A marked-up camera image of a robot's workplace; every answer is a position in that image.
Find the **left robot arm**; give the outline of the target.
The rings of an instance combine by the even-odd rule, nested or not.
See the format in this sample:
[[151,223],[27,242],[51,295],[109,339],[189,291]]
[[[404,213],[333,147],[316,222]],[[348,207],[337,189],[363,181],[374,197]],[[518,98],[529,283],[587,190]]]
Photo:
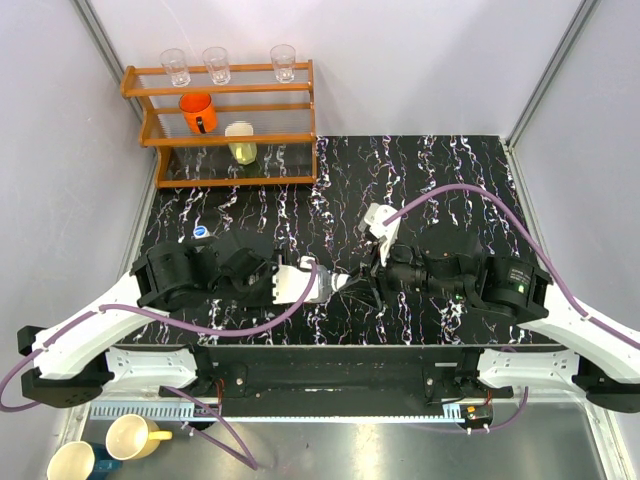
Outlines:
[[208,394],[216,372],[194,348],[133,351],[118,342],[208,300],[271,305],[280,259],[280,251],[255,232],[230,231],[218,238],[154,246],[80,312],[53,327],[19,331],[19,351],[33,364],[20,377],[22,395],[70,408],[105,394],[156,394],[166,386]]

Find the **labelled clear plastic bottle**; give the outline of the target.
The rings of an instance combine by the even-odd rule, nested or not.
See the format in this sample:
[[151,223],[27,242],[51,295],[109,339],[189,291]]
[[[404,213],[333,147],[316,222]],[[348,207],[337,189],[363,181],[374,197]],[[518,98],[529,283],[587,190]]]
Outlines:
[[305,303],[324,303],[339,290],[340,274],[331,272],[324,266],[318,266],[313,286],[306,296]]

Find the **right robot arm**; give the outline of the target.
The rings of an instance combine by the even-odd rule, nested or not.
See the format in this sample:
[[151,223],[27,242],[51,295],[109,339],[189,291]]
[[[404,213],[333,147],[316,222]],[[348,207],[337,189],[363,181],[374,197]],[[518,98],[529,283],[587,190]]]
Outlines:
[[513,323],[561,344],[554,352],[473,355],[453,374],[463,395],[522,385],[581,392],[615,412],[639,410],[638,332],[588,311],[536,263],[487,255],[476,239],[451,253],[379,242],[369,261],[336,286],[378,309],[399,293],[453,300],[482,320]]

